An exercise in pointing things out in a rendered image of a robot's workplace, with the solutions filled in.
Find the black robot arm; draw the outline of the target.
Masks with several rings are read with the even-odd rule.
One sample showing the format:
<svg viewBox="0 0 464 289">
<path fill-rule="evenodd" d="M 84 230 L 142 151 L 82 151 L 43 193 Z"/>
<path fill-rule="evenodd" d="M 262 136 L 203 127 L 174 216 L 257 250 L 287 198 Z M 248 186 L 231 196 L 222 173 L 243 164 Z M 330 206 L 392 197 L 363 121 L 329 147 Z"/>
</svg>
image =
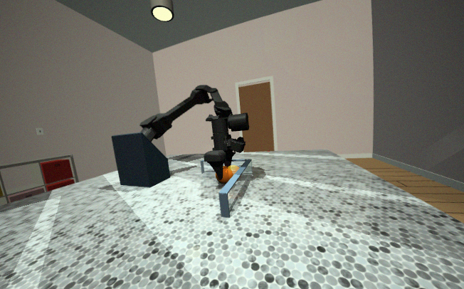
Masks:
<svg viewBox="0 0 464 289">
<path fill-rule="evenodd" d="M 211 94 L 212 98 L 209 98 Z M 195 104 L 210 103 L 214 101 L 214 111 L 216 116 L 209 115 L 206 121 L 211 121 L 213 133 L 228 132 L 228 128 L 232 132 L 249 130 L 248 113 L 233 115 L 231 108 L 226 101 L 222 101 L 221 96 L 216 88 L 210 88 L 207 85 L 199 85 L 191 93 L 191 96 L 170 111 L 162 114 L 154 115 L 145 121 L 140 126 L 142 133 L 152 141 L 154 138 L 160 138 L 168 129 L 172 127 L 172 122 L 179 116 L 184 114 L 188 109 Z M 241 153 L 244 149 L 246 142 L 243 137 L 238 139 L 231 138 L 231 135 L 226 136 L 224 139 L 223 149 L 228 151 L 231 149 Z"/>
</svg>

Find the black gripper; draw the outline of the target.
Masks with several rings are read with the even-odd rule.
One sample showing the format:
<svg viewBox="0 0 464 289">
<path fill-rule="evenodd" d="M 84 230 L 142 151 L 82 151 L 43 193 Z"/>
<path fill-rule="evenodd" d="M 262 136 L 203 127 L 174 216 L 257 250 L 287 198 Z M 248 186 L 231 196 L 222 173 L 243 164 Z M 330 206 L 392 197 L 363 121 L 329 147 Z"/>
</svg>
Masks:
<svg viewBox="0 0 464 289">
<path fill-rule="evenodd" d="M 229 167 L 231 165 L 232 156 L 236 153 L 231 149 L 224 151 L 223 145 L 226 136 L 229 138 L 228 132 L 213 133 L 213 137 L 211 137 L 214 143 L 214 148 L 212 148 L 213 151 L 206 152 L 204 155 L 204 161 L 211 165 L 219 179 L 223 178 L 223 163 L 225 166 Z"/>
</svg>

